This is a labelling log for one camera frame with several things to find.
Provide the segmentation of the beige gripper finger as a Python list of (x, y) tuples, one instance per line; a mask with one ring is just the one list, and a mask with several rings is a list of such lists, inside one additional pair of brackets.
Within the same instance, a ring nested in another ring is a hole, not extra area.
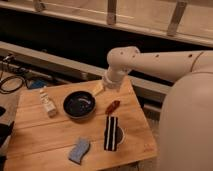
[(104, 86), (101, 82), (97, 83), (96, 86), (94, 87), (92, 94), (94, 97), (96, 97), (98, 94), (104, 91)]

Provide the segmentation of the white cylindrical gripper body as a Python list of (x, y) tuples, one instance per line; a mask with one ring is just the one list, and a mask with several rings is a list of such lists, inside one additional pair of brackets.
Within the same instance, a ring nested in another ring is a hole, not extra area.
[(108, 69), (102, 77), (103, 87), (105, 89), (119, 90), (125, 76), (126, 73), (123, 71)]

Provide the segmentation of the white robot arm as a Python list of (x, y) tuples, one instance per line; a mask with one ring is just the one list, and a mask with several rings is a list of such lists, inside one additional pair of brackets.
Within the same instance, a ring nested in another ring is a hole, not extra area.
[(157, 171), (213, 171), (213, 50), (107, 54), (102, 87), (118, 89), (132, 70), (173, 83), (159, 121)]

